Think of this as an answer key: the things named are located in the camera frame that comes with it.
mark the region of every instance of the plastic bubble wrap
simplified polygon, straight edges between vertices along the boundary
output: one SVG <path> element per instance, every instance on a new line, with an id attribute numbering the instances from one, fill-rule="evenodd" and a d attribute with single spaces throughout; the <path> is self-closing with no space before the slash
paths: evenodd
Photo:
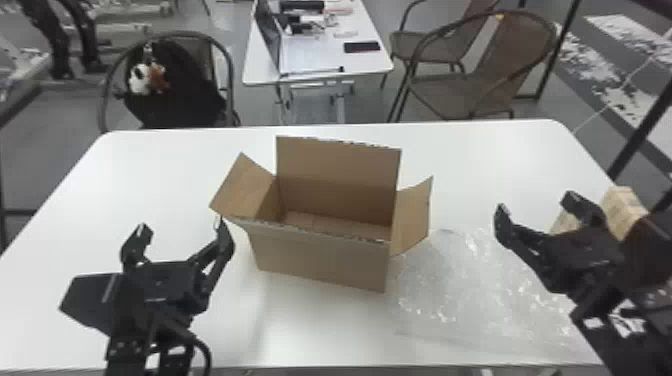
<path id="1" fill-rule="evenodd" d="M 388 297 L 400 334 L 504 353 L 592 353 L 569 320 L 573 303 L 485 229 L 439 230 L 393 258 Z"/>

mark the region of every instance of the plush toy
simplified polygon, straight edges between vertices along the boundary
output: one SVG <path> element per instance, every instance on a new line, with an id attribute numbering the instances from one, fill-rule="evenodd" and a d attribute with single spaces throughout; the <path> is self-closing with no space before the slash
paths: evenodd
<path id="1" fill-rule="evenodd" d="M 162 94 L 170 89 L 170 83 L 164 77 L 166 68 L 152 62 L 150 65 L 140 63 L 133 67 L 128 79 L 128 87 L 133 94 L 149 95 L 152 91 Z"/>

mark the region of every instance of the cardboard box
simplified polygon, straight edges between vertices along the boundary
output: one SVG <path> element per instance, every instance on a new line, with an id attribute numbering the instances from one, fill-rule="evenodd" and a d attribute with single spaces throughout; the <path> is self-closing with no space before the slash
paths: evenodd
<path id="1" fill-rule="evenodd" d="M 607 216 L 609 231 L 618 240 L 625 239 L 632 226 L 640 218 L 649 214 L 648 210 L 642 205 L 630 187 L 609 188 L 600 202 L 600 207 Z M 550 233 L 560 234 L 574 231 L 578 228 L 579 221 L 573 215 L 563 210 L 551 227 Z"/>
<path id="2" fill-rule="evenodd" d="M 397 191 L 401 150 L 278 137 L 273 175 L 240 154 L 210 207 L 247 231 L 261 270 L 385 291 L 427 236 L 432 178 Z"/>

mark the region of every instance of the black backpack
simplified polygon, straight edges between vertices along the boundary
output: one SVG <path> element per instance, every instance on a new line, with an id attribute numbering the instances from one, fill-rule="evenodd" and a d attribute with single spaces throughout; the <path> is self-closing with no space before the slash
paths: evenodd
<path id="1" fill-rule="evenodd" d="M 126 60 L 121 96 L 129 111 L 147 129 L 207 128 L 225 118 L 226 100 L 215 82 L 206 78 L 203 67 L 178 43 L 163 39 L 151 42 L 156 63 L 166 68 L 165 80 L 170 88 L 162 93 L 134 94 L 128 87 L 132 69 L 145 60 L 144 46 L 130 52 Z"/>

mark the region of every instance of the chair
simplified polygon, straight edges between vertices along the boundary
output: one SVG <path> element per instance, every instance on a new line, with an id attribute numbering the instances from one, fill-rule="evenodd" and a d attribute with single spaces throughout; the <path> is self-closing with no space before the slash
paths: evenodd
<path id="1" fill-rule="evenodd" d="M 415 0 L 412 2 L 408 8 L 406 8 L 404 16 L 401 18 L 399 30 L 390 35 L 390 45 L 392 48 L 390 58 L 393 60 L 394 58 L 402 60 L 406 68 L 408 68 L 408 63 L 413 57 L 413 51 L 415 51 L 418 43 L 427 36 L 427 33 L 406 31 L 406 22 L 408 21 L 408 16 L 410 15 L 411 10 L 426 1 L 427 0 Z M 471 0 L 462 18 L 464 19 L 475 14 L 492 11 L 499 1 L 500 0 Z M 485 19 L 482 22 L 465 24 L 464 27 L 456 29 L 452 34 L 446 34 L 443 38 L 437 39 L 435 43 L 425 50 L 420 61 L 423 63 L 449 64 L 450 69 L 453 72 L 457 66 L 460 71 L 464 73 L 464 65 L 461 60 L 464 58 L 464 55 L 467 54 L 469 48 L 471 48 L 471 45 L 474 43 L 474 40 L 476 40 L 476 37 L 481 32 L 484 25 Z M 387 74 L 383 76 L 383 80 L 380 83 L 381 89 L 385 86 L 386 81 Z"/>
<path id="2" fill-rule="evenodd" d="M 489 17 L 495 17 L 499 25 L 473 72 L 416 76 L 421 56 L 433 41 L 465 24 L 480 24 Z M 392 105 L 388 122 L 399 122 L 409 93 L 444 120 L 472 119 L 503 112 L 513 118 L 511 102 L 514 96 L 530 71 L 546 58 L 555 43 L 553 24 L 521 10 L 483 13 L 436 29 L 415 49 L 404 77 L 405 87 Z"/>
<path id="3" fill-rule="evenodd" d="M 226 96 L 226 106 L 220 114 L 219 118 L 224 120 L 226 127 L 238 127 L 240 126 L 240 117 L 233 109 L 233 61 L 231 55 L 224 46 L 219 42 L 214 40 L 212 37 L 194 31 L 174 31 L 155 34 L 147 39 L 141 40 L 126 51 L 124 51 L 119 58 L 112 64 L 108 70 L 105 80 L 103 82 L 102 89 L 102 98 L 98 108 L 98 128 L 101 133 L 109 132 L 107 121 L 106 121 L 106 112 L 109 103 L 110 93 L 114 90 L 119 90 L 116 84 L 114 84 L 114 79 L 117 74 L 117 70 L 122 63 L 128 59 L 128 57 L 136 50 L 138 47 L 142 47 L 148 42 L 158 41 L 158 40 L 170 40 L 177 43 L 183 47 L 189 55 L 198 63 L 202 69 L 203 77 L 212 82 L 214 85 L 218 85 L 216 82 L 216 73 L 215 73 L 215 59 L 212 53 L 212 47 L 214 46 L 225 58 L 227 63 L 227 82 L 226 87 L 219 87 L 218 90 L 225 94 Z"/>

